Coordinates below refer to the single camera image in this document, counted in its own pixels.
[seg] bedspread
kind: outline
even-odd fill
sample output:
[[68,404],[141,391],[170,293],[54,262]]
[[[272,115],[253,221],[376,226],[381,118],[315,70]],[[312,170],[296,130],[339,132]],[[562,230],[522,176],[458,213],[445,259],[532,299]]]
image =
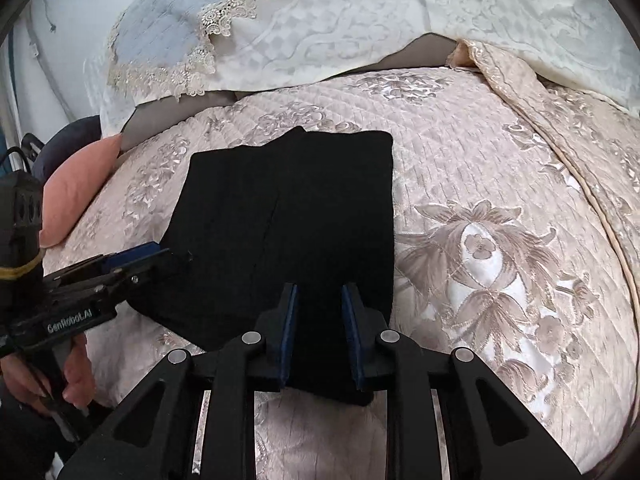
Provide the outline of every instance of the bedspread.
[[[501,66],[482,59],[489,82],[449,68],[392,70],[205,110],[127,154],[66,243],[47,253],[46,271],[159,241],[191,153],[260,145],[298,124],[388,131],[393,327],[434,350],[472,348],[580,470],[590,470],[618,444],[636,400],[637,296],[630,284],[637,269],[627,241],[640,224],[638,137],[629,133],[637,135],[639,123],[580,92],[540,84],[548,100],[532,108],[553,116],[566,134],[558,146],[516,106],[518,89],[509,87],[511,105],[494,91],[495,73],[502,71],[503,86],[513,83],[507,68],[516,58]],[[604,133],[611,117],[628,133],[624,139]],[[565,151],[583,166],[568,166]],[[585,153],[594,155],[580,158]],[[587,170],[597,184],[584,177]],[[593,186],[606,189],[613,209],[593,199]],[[618,223],[603,211],[615,212]],[[100,398],[111,403],[161,355],[188,344],[126,304],[118,309],[114,322],[88,334]],[[256,394],[258,476],[383,478],[384,401],[379,395],[358,408],[294,390]],[[444,469],[445,456],[443,449]]]

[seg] black folded cloth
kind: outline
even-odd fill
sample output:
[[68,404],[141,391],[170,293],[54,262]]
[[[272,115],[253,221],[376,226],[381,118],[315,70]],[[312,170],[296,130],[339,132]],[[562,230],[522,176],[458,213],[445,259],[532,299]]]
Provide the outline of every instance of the black folded cloth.
[[355,282],[389,321],[393,297],[392,137],[297,127],[261,147],[196,153],[161,245],[190,270],[130,304],[206,351],[252,330],[299,285],[289,386],[364,405],[340,310]]

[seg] pink pillow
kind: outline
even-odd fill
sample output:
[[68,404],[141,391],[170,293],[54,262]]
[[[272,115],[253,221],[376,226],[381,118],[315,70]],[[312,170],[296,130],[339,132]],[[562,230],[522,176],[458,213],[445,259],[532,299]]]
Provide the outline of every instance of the pink pillow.
[[88,144],[71,155],[44,185],[40,246],[59,244],[107,180],[120,153],[122,135]]

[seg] white patterned fabric cover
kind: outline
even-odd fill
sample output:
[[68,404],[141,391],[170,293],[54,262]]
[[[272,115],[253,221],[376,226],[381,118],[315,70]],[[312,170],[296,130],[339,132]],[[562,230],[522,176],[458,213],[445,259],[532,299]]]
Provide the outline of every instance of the white patterned fabric cover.
[[[638,167],[638,120],[580,92],[543,90],[558,118],[564,103],[620,139],[624,157],[605,150],[587,167],[623,159]],[[603,460],[636,400],[638,330],[623,256],[584,179],[479,73],[350,75],[205,110],[127,153],[66,243],[49,250],[46,271],[160,240],[192,153],[261,145],[297,125],[394,138],[393,327],[427,348],[472,348],[581,471]],[[635,183],[601,176],[630,230],[640,225]],[[88,333],[100,398],[112,404],[188,344],[126,304],[119,310]],[[382,479],[384,400],[359,408],[293,390],[257,394],[258,476]],[[442,459],[446,470],[444,450]]]
[[313,83],[427,32],[495,44],[640,111],[640,51],[607,0],[136,0],[114,28],[106,86],[89,86],[113,135],[150,100]]

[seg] yellow band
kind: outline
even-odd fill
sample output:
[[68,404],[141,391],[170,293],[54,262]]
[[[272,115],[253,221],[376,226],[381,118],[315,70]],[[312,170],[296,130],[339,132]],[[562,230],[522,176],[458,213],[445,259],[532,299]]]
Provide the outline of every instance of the yellow band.
[[42,261],[42,259],[44,258],[44,253],[45,253],[45,250],[40,249],[38,256],[36,256],[28,264],[23,265],[21,267],[17,267],[16,269],[0,267],[0,281],[14,282],[15,280],[19,280],[25,274],[29,274]]

